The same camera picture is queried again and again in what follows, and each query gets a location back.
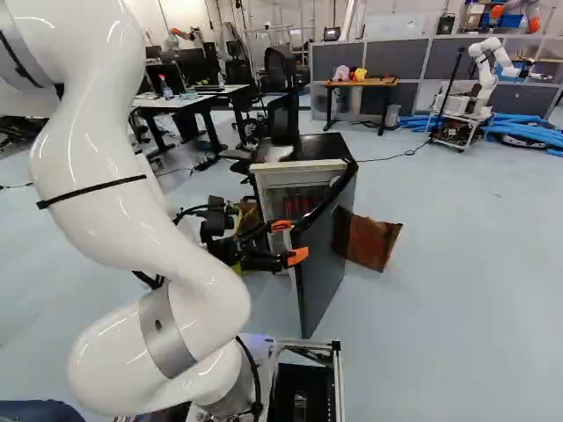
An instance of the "wooden board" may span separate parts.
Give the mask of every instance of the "wooden board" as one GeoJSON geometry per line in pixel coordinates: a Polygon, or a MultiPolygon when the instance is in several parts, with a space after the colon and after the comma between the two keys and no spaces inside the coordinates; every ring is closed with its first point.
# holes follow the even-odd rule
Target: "wooden board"
{"type": "Polygon", "coordinates": [[[372,77],[369,79],[365,79],[362,82],[354,82],[354,81],[347,81],[347,82],[325,82],[323,84],[323,86],[325,87],[329,87],[329,86],[334,86],[334,87],[340,87],[340,86],[396,86],[398,85],[398,77],[397,78],[393,78],[393,77],[384,77],[384,78],[378,78],[378,77],[372,77]]]}

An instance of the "fridge door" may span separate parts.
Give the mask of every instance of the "fridge door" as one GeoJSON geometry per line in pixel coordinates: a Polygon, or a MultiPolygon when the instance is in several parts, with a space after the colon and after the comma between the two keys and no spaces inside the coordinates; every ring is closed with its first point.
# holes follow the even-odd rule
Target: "fridge door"
{"type": "Polygon", "coordinates": [[[347,169],[327,191],[323,202],[291,231],[293,248],[309,246],[310,256],[295,268],[303,338],[310,338],[344,277],[346,259],[333,250],[338,207],[353,211],[357,164],[347,169]]]}

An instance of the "bottle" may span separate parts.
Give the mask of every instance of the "bottle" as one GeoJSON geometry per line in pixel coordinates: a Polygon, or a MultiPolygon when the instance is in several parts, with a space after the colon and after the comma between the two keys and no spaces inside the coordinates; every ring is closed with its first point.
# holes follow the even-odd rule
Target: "bottle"
{"type": "Polygon", "coordinates": [[[172,92],[172,88],[168,86],[168,84],[166,83],[166,76],[158,75],[158,77],[160,77],[162,96],[166,99],[166,101],[168,101],[169,99],[173,99],[174,92],[172,92]]]}
{"type": "Polygon", "coordinates": [[[225,80],[223,79],[223,75],[221,74],[221,72],[219,72],[217,75],[217,82],[219,83],[220,88],[225,87],[225,80]]]}

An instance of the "gray cubicle partition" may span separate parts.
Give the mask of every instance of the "gray cubicle partition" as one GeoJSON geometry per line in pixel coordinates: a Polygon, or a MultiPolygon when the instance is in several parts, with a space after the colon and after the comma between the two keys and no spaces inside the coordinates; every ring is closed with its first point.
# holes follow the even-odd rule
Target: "gray cubicle partition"
{"type": "MultiPolygon", "coordinates": [[[[484,40],[485,35],[435,35],[408,40],[374,40],[349,43],[328,42],[311,45],[311,109],[313,119],[326,118],[326,88],[322,83],[332,77],[341,64],[364,67],[371,76],[393,75],[400,85],[393,90],[392,102],[401,105],[400,113],[425,113],[435,90],[423,89],[425,84],[437,87],[450,79],[457,50],[484,40]]],[[[563,45],[557,35],[499,36],[511,57],[518,53],[531,58],[563,59],[556,46],[563,45]]],[[[457,72],[458,80],[476,79],[471,57],[465,52],[457,72]]],[[[499,113],[525,113],[548,117],[562,92],[563,63],[539,63],[537,72],[554,75],[552,81],[525,83],[500,82],[489,105],[499,113]]],[[[336,90],[333,110],[339,120],[376,120],[381,114],[381,91],[377,88],[336,90]]]]}

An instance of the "desk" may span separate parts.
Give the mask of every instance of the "desk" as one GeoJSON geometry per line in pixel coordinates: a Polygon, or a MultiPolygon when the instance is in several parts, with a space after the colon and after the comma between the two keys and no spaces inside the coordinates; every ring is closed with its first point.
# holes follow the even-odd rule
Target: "desk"
{"type": "Polygon", "coordinates": [[[205,128],[208,131],[209,140],[211,144],[211,150],[215,154],[219,154],[224,149],[227,149],[226,145],[222,145],[217,137],[217,132],[215,130],[215,125],[211,119],[211,100],[213,96],[200,96],[196,99],[180,99],[176,96],[174,99],[166,100],[164,98],[157,99],[144,99],[135,98],[133,100],[132,112],[138,111],[141,116],[147,121],[147,126],[150,132],[154,136],[155,143],[158,146],[158,151],[150,153],[147,158],[152,158],[155,155],[163,154],[168,149],[174,148],[173,144],[166,144],[160,131],[157,128],[157,123],[154,117],[162,113],[193,113],[201,114],[203,121],[205,122],[205,128]]]}
{"type": "Polygon", "coordinates": [[[228,98],[232,103],[235,113],[235,121],[237,122],[238,137],[243,145],[246,144],[245,120],[243,119],[242,110],[249,103],[247,92],[251,85],[225,85],[225,90],[221,92],[198,92],[200,95],[214,95],[216,98],[228,98]]]}
{"type": "Polygon", "coordinates": [[[334,123],[333,120],[333,91],[336,88],[343,87],[353,87],[353,88],[386,88],[384,94],[384,111],[381,116],[381,125],[379,125],[379,136],[384,134],[385,130],[385,119],[387,118],[387,107],[389,106],[389,97],[391,93],[391,88],[398,85],[397,77],[373,77],[365,79],[362,82],[332,82],[328,81],[323,84],[323,86],[328,90],[328,96],[326,99],[326,126],[323,130],[326,132],[334,123]]]}

